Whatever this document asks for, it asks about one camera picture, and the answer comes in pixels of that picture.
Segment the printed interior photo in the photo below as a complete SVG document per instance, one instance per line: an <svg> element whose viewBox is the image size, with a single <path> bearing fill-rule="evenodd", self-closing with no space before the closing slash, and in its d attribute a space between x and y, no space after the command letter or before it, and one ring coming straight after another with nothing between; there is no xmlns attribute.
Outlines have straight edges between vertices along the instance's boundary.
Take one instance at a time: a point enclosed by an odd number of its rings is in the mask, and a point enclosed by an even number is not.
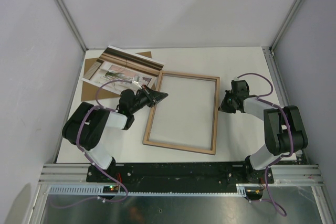
<svg viewBox="0 0 336 224"><path fill-rule="evenodd" d="M87 87L99 88L103 84L99 96L116 97L125 89L136 92L131 85L135 75L141 76L141 85L153 87L164 63L152 59L150 52L132 53L109 46L103 53L86 67L83 72L82 84Z"/></svg>

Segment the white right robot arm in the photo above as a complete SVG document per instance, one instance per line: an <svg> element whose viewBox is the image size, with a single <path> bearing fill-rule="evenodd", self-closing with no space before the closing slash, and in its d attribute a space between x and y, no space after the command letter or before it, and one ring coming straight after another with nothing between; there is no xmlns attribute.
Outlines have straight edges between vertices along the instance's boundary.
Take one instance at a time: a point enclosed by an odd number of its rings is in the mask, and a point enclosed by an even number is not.
<svg viewBox="0 0 336 224"><path fill-rule="evenodd" d="M155 105L146 125L143 143L173 150L216 154L218 113L234 114L237 111L253 115L264 123L265 144L244 161L201 163L196 170L209 168L225 174L229 182L243 179L254 183L267 174L270 167L284 157L307 147L308 139L296 106L280 106L249 95L245 80L233 80L232 89L226 91L222 102L219 97L219 80L203 80L198 88L183 83L171 88L163 105Z"/></svg>

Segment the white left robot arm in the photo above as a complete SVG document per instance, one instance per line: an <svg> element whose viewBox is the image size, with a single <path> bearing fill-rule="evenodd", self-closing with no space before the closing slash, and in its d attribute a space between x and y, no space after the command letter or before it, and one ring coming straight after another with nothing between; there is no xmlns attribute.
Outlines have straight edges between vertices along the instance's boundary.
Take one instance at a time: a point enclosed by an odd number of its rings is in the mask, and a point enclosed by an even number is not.
<svg viewBox="0 0 336 224"><path fill-rule="evenodd" d="M168 96L143 85L137 91L123 90L115 110L82 102L63 126L62 136L99 167L97 174L103 181L110 182L115 178L116 169L111 166L113 157L100 143L105 128L128 130L136 112L145 106L152 108Z"/></svg>

